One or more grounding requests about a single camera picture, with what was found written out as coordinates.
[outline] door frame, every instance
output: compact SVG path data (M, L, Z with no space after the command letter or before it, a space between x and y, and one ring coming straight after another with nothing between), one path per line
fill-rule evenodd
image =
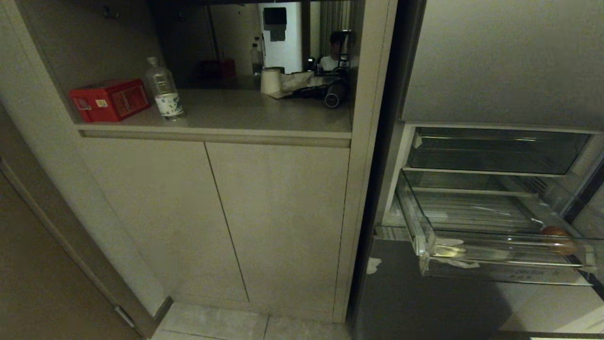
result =
M2 103L0 171L97 289L130 317L143 338L151 338L172 299L168 297L155 316L145 309L37 162Z

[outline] paper towel roll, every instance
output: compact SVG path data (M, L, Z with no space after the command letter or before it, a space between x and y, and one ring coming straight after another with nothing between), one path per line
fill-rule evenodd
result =
M260 92L271 94L281 91L281 70L265 68L260 79Z

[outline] floor tile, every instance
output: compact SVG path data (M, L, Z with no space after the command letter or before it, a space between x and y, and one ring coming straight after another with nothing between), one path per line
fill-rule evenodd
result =
M271 315L265 340L350 340L350 337L341 324Z
M163 330L225 340L262 340L267 315L174 303L160 325Z
M215 338L206 338L199 335L190 335L183 333L168 332L167 330L158 330L151 340L216 340Z

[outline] shelf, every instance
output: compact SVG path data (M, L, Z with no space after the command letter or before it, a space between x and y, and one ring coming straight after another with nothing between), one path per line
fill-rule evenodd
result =
M249 90L179 90L187 116L166 122L157 107L118 123L78 123L79 131L351 139L348 103L332 110L315 99L273 99Z
M517 178L401 171L396 199L424 275L589 286L602 270L604 240L581 237Z
M417 128L408 167L565 174L590 135L475 128Z

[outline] person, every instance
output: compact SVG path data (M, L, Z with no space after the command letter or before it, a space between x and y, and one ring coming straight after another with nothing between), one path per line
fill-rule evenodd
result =
M324 56L319 60L319 66L323 69L323 71L333 71L334 68L338 66L345 66L345 61L340 61L340 51L342 48L342 43L344 42L345 35L342 32L333 32L331 37L329 37L329 42L331 44L331 51L328 56Z

